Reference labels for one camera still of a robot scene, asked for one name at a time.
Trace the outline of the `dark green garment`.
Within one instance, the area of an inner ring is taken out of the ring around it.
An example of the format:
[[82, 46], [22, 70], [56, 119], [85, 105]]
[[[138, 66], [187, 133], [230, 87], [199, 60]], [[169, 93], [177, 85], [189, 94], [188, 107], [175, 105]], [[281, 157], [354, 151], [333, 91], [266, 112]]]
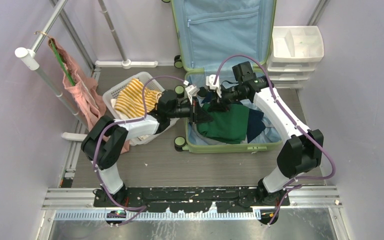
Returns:
[[232, 104], [228, 111], [210, 111], [205, 103], [203, 110], [213, 121], [196, 125], [197, 132], [208, 139], [226, 144], [240, 144], [247, 137], [250, 109], [241, 104]]

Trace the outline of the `green ribbed hard-shell suitcase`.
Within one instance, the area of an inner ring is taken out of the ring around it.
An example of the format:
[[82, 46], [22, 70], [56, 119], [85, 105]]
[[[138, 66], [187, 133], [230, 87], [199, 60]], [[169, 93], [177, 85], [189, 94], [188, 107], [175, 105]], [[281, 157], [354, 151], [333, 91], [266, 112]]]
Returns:
[[258, 76], [269, 57], [276, 11], [274, 0], [173, 0], [180, 53], [176, 65], [197, 87], [219, 74], [224, 87], [236, 84], [232, 67], [250, 62]]

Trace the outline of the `white perforated plastic basket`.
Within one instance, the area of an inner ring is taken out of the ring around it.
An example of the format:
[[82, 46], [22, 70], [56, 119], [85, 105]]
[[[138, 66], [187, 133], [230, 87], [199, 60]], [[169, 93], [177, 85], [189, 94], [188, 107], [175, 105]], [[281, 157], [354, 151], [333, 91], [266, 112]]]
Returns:
[[103, 101], [115, 119], [139, 118], [145, 110], [154, 109], [165, 89], [155, 79], [150, 81], [151, 78], [148, 72], [142, 71], [103, 94]]

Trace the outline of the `yellow white striped garment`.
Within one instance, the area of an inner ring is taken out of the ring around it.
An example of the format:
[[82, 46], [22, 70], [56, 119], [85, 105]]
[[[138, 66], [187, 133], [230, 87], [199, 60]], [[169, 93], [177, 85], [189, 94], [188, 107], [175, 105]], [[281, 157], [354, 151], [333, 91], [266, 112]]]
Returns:
[[142, 98], [144, 84], [137, 78], [133, 78], [119, 93], [116, 99], [115, 109], [122, 112], [130, 119], [138, 118], [146, 112], [155, 108], [162, 92], [159, 90], [151, 90], [147, 87], [144, 89], [144, 100]]

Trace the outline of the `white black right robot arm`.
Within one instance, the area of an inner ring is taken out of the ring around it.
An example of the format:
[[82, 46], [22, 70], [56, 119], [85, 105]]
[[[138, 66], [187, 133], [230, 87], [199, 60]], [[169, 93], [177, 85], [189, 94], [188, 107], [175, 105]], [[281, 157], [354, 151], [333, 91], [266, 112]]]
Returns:
[[216, 94], [217, 104], [226, 104], [236, 100], [250, 100], [271, 121], [283, 142], [276, 167], [267, 176], [259, 180], [256, 195], [263, 205], [271, 205], [277, 199], [277, 192], [307, 173], [320, 166], [321, 147], [324, 136], [318, 129], [312, 130], [294, 115], [282, 100], [267, 70], [258, 77], [251, 63], [246, 61], [232, 67], [237, 85], [223, 90], [216, 74], [206, 76], [205, 84]]

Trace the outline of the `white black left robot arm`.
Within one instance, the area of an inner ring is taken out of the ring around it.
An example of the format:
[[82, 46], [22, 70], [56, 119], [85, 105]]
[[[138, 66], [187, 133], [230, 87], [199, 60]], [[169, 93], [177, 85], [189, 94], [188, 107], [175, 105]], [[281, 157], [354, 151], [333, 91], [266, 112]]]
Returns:
[[81, 143], [96, 171], [102, 187], [107, 191], [106, 200], [121, 206], [126, 200], [125, 184], [120, 177], [117, 161], [124, 144], [144, 135], [157, 135], [165, 131], [172, 119], [187, 118], [193, 123], [213, 121], [196, 97], [179, 100], [174, 90], [165, 90], [154, 108], [146, 116], [128, 120], [101, 117]]

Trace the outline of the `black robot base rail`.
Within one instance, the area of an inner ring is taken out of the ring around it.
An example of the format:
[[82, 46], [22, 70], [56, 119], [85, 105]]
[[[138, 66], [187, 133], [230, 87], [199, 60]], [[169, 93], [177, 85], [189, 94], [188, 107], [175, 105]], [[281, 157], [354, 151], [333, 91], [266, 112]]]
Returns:
[[290, 204], [286, 190], [266, 193], [259, 186], [122, 187], [107, 194], [93, 191], [95, 208], [110, 208], [105, 220], [118, 225], [130, 220], [257, 219], [274, 224], [279, 206]]

